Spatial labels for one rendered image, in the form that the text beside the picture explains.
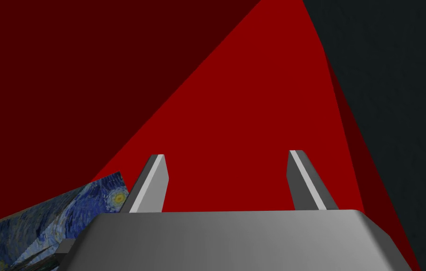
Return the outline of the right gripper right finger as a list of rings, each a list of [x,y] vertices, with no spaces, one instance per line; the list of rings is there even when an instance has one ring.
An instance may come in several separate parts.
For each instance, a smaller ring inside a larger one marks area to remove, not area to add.
[[[304,151],[289,151],[286,178],[295,210],[338,210]]]

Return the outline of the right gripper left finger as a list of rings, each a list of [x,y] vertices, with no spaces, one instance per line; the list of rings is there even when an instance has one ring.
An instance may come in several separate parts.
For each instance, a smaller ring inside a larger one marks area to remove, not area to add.
[[[168,182],[165,156],[150,156],[120,209],[121,213],[162,212]]]

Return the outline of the blue swirly night sky painting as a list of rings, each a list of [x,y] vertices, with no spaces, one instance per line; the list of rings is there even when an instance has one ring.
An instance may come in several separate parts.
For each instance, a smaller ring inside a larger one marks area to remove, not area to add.
[[[117,213],[129,192],[120,172],[0,220],[0,271],[57,271],[54,252],[100,213]]]

